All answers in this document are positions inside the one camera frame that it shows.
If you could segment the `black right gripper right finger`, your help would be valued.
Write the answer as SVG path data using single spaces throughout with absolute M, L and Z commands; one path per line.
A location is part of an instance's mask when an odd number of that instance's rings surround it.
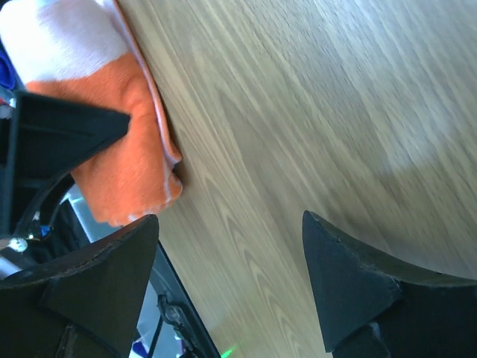
M 421 268 L 317 214 L 303 249 L 326 352 L 334 357 L 474 357 L 476 282 Z

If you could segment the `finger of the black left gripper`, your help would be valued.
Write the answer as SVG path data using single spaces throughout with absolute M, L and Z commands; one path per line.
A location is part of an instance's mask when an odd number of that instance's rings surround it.
M 125 113 L 16 92 L 1 121 L 1 234 L 30 235 L 51 225 L 73 186 L 73 169 L 121 139 Z

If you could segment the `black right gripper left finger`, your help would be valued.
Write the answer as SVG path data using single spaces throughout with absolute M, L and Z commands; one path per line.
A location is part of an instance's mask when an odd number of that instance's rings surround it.
M 128 357 L 154 263 L 156 216 L 1 281 L 2 357 Z

